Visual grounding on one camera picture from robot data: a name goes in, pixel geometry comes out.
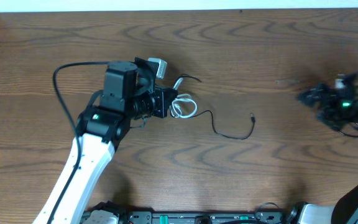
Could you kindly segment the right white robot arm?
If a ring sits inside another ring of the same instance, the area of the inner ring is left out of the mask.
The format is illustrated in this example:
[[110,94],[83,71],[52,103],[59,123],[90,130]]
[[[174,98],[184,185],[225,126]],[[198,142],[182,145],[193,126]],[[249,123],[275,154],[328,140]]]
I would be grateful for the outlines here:
[[[318,108],[318,119],[340,134],[358,138],[358,86],[320,84],[298,95],[310,108]],[[304,204],[293,217],[295,223],[358,223],[358,185],[334,206]]]

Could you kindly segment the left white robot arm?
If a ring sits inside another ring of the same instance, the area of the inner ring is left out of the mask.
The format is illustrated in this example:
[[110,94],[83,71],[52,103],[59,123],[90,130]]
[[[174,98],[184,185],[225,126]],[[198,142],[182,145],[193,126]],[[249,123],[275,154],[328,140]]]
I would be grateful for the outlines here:
[[77,120],[68,160],[35,223],[79,223],[91,193],[111,162],[131,121],[165,118],[178,92],[158,86],[166,61],[159,58],[105,62],[104,87],[93,93]]

